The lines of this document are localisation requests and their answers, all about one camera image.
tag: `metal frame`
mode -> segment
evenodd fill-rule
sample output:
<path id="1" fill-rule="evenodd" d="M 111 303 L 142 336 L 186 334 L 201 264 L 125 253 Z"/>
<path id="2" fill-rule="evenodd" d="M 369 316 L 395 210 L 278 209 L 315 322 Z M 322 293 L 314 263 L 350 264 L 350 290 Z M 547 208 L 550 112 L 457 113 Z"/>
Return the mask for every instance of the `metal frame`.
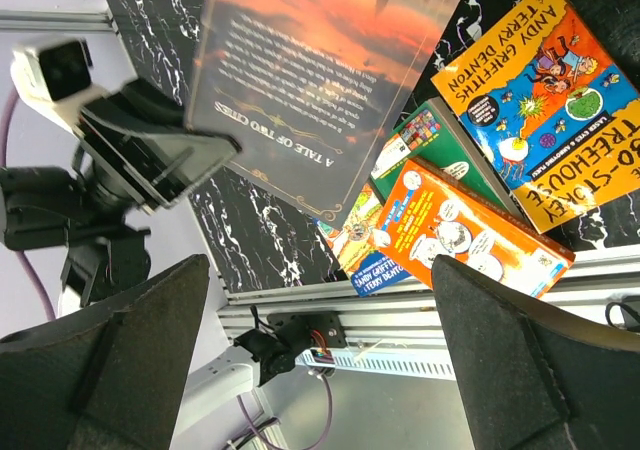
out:
<path id="1" fill-rule="evenodd" d="M 640 295 L 640 245 L 578 254 L 572 269 L 542 300 L 606 324 L 606 304 L 625 295 Z M 433 294 L 413 278 L 367 298 L 356 296 L 349 282 L 227 292 L 227 298 L 229 305 L 218 315 L 229 338 L 252 328 L 252 304 L 258 305 L 262 315 L 329 310 L 340 315 L 348 343 L 347 349 L 334 351 L 337 368 L 445 378 L 434 375 L 428 366 L 423 370 L 420 364 L 450 365 Z M 622 323 L 619 311 L 612 312 L 612 320 Z M 310 354 L 301 355 L 298 363 L 319 365 Z M 455 379 L 452 372 L 447 377 Z"/>
<path id="2" fill-rule="evenodd" d="M 18 12 L 0 10 L 0 31 L 114 33 L 106 13 Z"/>

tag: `orange sunset cover illustration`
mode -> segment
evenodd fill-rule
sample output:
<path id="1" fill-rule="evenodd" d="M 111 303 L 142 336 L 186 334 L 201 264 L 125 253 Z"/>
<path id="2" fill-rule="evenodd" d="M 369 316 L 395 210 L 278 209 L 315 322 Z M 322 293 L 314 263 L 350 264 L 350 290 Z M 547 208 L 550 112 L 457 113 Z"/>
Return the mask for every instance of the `orange sunset cover illustration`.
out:
<path id="1" fill-rule="evenodd" d="M 431 266 L 449 255 L 514 290 L 541 297 L 575 255 L 538 235 L 425 160 L 409 160 L 376 225 L 380 252 L 433 288 Z"/>
<path id="2" fill-rule="evenodd" d="M 340 228 L 458 1 L 206 0 L 187 127 Z"/>

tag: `white marble veining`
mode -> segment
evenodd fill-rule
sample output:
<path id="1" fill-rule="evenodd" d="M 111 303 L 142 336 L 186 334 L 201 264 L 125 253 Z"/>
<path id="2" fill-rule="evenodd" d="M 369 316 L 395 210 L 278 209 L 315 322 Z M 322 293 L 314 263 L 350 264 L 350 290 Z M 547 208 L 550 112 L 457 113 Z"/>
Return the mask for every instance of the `white marble veining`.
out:
<path id="1" fill-rule="evenodd" d="M 636 215 L 636 212 L 633 209 L 633 204 L 635 203 L 635 200 L 633 199 L 632 195 L 625 195 L 625 197 L 629 200 L 629 215 L 631 215 L 631 218 L 633 218 L 633 221 L 635 222 L 635 227 L 637 229 L 636 235 L 640 237 L 640 223 L 638 222 L 638 216 Z"/>
<path id="2" fill-rule="evenodd" d="M 133 0 L 135 7 L 132 8 L 129 0 L 118 0 L 120 4 L 133 16 L 133 25 L 140 43 L 137 45 L 137 52 L 130 55 L 133 60 L 143 63 L 152 62 L 154 72 L 151 75 L 153 83 L 166 91 L 167 83 L 171 87 L 171 96 L 180 104 L 184 103 L 187 92 L 187 77 L 182 68 L 181 58 L 178 50 L 170 37 L 171 24 L 160 12 L 154 8 L 153 0 Z M 190 28 L 198 21 L 198 16 L 189 15 L 184 6 L 176 5 L 174 8 L 181 8 L 183 12 L 177 12 L 179 27 Z"/>
<path id="3" fill-rule="evenodd" d="M 604 250 L 606 248 L 604 241 L 609 236 L 609 232 L 607 232 L 607 227 L 602 219 L 600 208 L 596 208 L 594 211 L 580 217 L 578 233 L 580 238 L 593 245 L 594 249 Z M 597 238 L 591 236 L 589 238 L 589 233 L 599 233 L 600 236 Z"/>
<path id="4" fill-rule="evenodd" d="M 180 17 L 180 32 L 194 41 L 200 40 L 200 15 L 194 15 L 184 4 L 184 0 L 170 0 L 173 11 Z"/>
<path id="5" fill-rule="evenodd" d="M 260 223 L 262 224 L 260 230 L 266 232 L 273 241 L 273 248 L 278 252 L 279 255 L 282 256 L 282 264 L 281 266 L 276 267 L 273 262 L 267 257 L 267 261 L 272 268 L 278 272 L 278 275 L 282 278 L 284 282 L 284 286 L 290 287 L 293 285 L 297 285 L 300 282 L 300 277 L 302 275 L 302 269 L 300 268 L 300 264 L 296 260 L 297 257 L 297 249 L 293 249 L 293 255 L 291 258 L 287 257 L 285 247 L 288 242 L 285 241 L 286 237 L 291 233 L 295 235 L 295 228 L 290 225 L 286 225 L 286 217 L 282 213 L 282 209 L 278 205 L 276 199 L 273 196 L 267 196 L 267 205 L 260 205 L 259 199 L 260 196 L 256 188 L 252 185 L 249 190 L 249 198 L 251 199 L 251 203 L 253 204 L 253 210 L 260 217 Z M 279 220 L 284 222 L 284 225 L 288 228 L 285 228 L 284 231 L 278 224 L 275 222 L 275 219 L 272 218 L 274 216 L 280 217 Z"/>

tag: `black marble surface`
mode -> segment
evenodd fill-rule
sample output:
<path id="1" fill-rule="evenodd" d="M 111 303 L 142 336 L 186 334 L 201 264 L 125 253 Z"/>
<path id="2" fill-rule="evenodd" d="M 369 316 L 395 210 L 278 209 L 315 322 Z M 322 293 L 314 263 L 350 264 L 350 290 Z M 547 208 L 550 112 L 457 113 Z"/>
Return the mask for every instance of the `black marble surface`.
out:
<path id="1" fill-rule="evenodd" d="M 204 0 L 108 0 L 133 65 L 179 102 L 189 92 Z M 436 94 L 429 78 L 471 45 L 519 0 L 462 0 L 421 82 L 408 115 Z M 635 0 L 571 0 L 640 88 L 640 9 Z M 311 219 L 229 170 L 217 173 L 192 205 L 229 290 L 251 291 L 335 278 L 337 262 Z M 573 250 L 640 243 L 640 191 L 554 229 Z"/>

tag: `book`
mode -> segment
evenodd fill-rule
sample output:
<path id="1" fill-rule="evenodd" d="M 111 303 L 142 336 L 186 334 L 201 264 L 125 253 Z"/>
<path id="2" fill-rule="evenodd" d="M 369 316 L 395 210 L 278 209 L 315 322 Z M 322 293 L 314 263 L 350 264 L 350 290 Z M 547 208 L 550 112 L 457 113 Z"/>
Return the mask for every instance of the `book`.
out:
<path id="1" fill-rule="evenodd" d="M 522 0 L 432 81 L 539 232 L 638 188 L 638 92 L 567 0 Z"/>
<path id="2" fill-rule="evenodd" d="M 341 227 L 458 0 L 206 0 L 185 124 Z"/>
<path id="3" fill-rule="evenodd" d="M 409 277 L 406 270 L 376 250 L 388 243 L 386 233 L 376 228 L 381 213 L 380 200 L 371 185 L 365 184 L 340 230 L 316 221 L 340 267 L 361 297 Z"/>
<path id="4" fill-rule="evenodd" d="M 385 201 L 404 163 L 413 157 L 422 157 L 512 215 L 523 218 L 493 167 L 439 97 L 420 105 L 394 130 L 382 149 L 371 176 Z"/>
<path id="5" fill-rule="evenodd" d="M 450 255 L 533 297 L 548 291 L 575 255 L 430 163 L 403 167 L 376 225 L 380 252 L 433 288 L 431 266 Z"/>
<path id="6" fill-rule="evenodd" d="M 404 163 L 416 155 L 442 168 L 480 195 L 508 208 L 516 217 L 523 218 L 491 166 L 464 134 L 442 99 L 431 99 L 394 130 L 371 174 L 377 178 L 365 185 L 342 229 L 318 223 L 329 248 L 360 296 L 370 295 L 410 276 L 376 250 L 376 234 L 378 238 L 384 238 L 384 234 L 376 230 L 375 225 Z"/>

